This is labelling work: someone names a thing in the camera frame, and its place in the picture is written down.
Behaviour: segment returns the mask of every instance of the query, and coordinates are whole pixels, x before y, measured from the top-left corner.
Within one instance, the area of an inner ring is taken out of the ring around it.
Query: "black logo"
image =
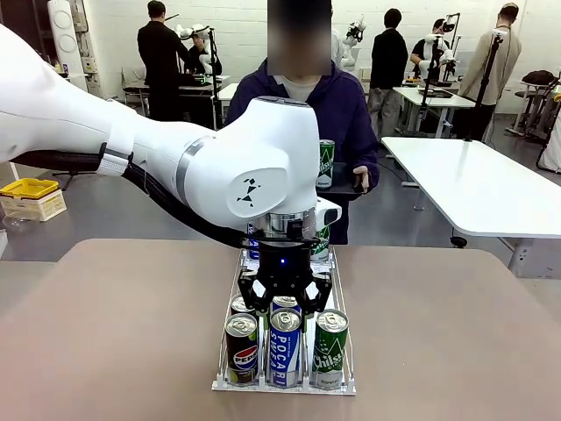
[[[244,182],[247,183],[247,196],[245,196],[245,197],[238,197],[237,202],[239,202],[240,200],[241,200],[242,202],[249,202],[249,207],[252,208],[252,207],[253,207],[253,199],[252,199],[252,197],[250,196],[250,194],[251,194],[254,190],[260,189],[261,186],[259,186],[259,185],[258,185],[258,186],[255,186],[255,183],[256,183],[256,182],[255,182],[255,179],[253,179],[253,178],[251,178],[251,179],[248,178],[247,180],[244,180]]]

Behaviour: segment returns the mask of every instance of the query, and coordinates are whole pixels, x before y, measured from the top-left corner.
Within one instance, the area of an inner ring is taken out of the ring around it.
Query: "soda can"
[[[253,234],[255,232],[255,230],[253,229],[253,222],[250,222],[249,224],[247,224],[247,233],[248,234]],[[249,245],[251,247],[258,247],[259,246],[259,242],[254,240],[254,239],[250,239],[249,240]],[[259,252],[255,252],[253,250],[249,251],[249,258],[251,260],[259,260]]]
[[[302,313],[302,309],[293,296],[276,296],[273,298],[271,305],[273,306],[273,311],[271,311],[271,313],[280,309],[292,309]]]
[[[285,389],[298,384],[301,322],[294,309],[280,309],[271,315],[269,367],[274,387]]]
[[[245,301],[241,294],[236,294],[230,302],[230,314],[251,314],[257,319],[256,310],[249,310],[245,307]]]
[[[330,189],[333,184],[333,161],[335,160],[335,142],[333,140],[319,141],[319,176],[316,187]]]
[[[234,314],[226,321],[226,349],[231,383],[246,385],[257,377],[257,320],[251,314]]]
[[[326,310],[317,317],[312,386],[319,389],[341,386],[348,331],[349,319],[341,311]]]
[[[311,260],[312,261],[327,261],[330,254],[330,226],[327,225],[320,232],[316,234],[320,239],[320,243],[312,247]]]

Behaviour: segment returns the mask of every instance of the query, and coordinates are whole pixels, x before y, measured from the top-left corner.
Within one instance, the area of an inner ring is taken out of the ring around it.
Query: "black shirt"
[[[445,41],[444,43],[446,43],[446,46],[448,48],[450,48],[450,44],[448,44],[448,41]],[[438,60],[440,60],[440,57],[442,57],[442,55],[444,54],[442,51],[438,50],[439,55],[436,57]],[[417,42],[415,44],[415,48],[413,48],[413,52],[412,54],[417,54],[421,60],[430,60],[431,57],[425,57],[424,56],[424,39],[421,39],[419,42]],[[418,76],[421,74],[421,69],[419,68],[419,66],[415,65],[415,68],[413,69],[413,71],[415,72],[415,74]],[[440,79],[440,68],[434,68],[432,70],[432,73],[429,75],[429,79],[430,80],[438,80]]]
[[[405,40],[395,29],[387,29],[374,39],[370,88],[391,89],[401,86],[408,51]]]
[[[177,34],[161,22],[150,21],[138,30],[137,41],[146,66],[146,84],[179,86],[177,54],[186,63],[191,59]]]
[[[199,49],[196,46],[192,46],[189,49],[189,54],[191,56],[191,60],[193,61],[193,67],[190,69],[192,72],[194,72],[196,75],[204,75],[205,71],[204,71],[204,66],[201,63],[200,60],[200,56],[206,54],[204,52],[204,50],[199,51]],[[217,72],[217,76],[222,74],[222,63],[220,62],[220,59],[218,58],[218,55],[215,55],[215,67],[216,67],[216,72]]]

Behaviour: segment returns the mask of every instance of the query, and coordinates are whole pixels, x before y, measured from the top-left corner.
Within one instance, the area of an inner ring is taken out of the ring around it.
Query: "can lid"
[[[298,305],[296,298],[294,298],[293,296],[276,296],[275,298],[273,298],[273,303],[279,305],[280,307],[287,308],[295,307],[296,305]]]
[[[327,332],[339,333],[349,327],[349,319],[341,311],[326,310],[317,317],[317,325]]]
[[[302,318],[293,309],[279,309],[271,315],[271,326],[279,332],[293,332],[300,327]]]
[[[245,306],[245,301],[241,294],[238,294],[231,299],[231,308],[239,313],[251,312],[251,310]]]
[[[226,321],[226,333],[244,338],[257,330],[257,320],[250,314],[234,314]]]

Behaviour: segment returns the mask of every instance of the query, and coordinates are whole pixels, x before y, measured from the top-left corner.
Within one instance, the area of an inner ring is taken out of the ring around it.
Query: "white brick wall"
[[[333,26],[342,34],[348,24],[361,14],[368,28],[359,45],[358,68],[372,66],[370,53],[374,37],[383,31],[387,9],[396,7],[403,13],[400,32],[409,51],[430,32],[437,18],[461,12],[458,34],[464,36],[459,51],[473,51],[479,36],[493,27],[496,15],[507,0],[333,0]],[[136,36],[146,24],[147,0],[89,0],[88,20],[100,66],[105,96],[120,95],[121,68],[138,68]],[[164,0],[168,15],[181,15],[168,24],[191,26],[195,23],[217,29],[217,46],[224,72],[238,81],[251,73],[266,57],[266,0]],[[561,37],[555,34],[561,16],[560,0],[519,0],[522,12],[515,26],[520,31],[524,52],[508,84],[513,92],[529,71],[561,67]],[[507,93],[500,107],[502,112],[515,112],[518,102]]]

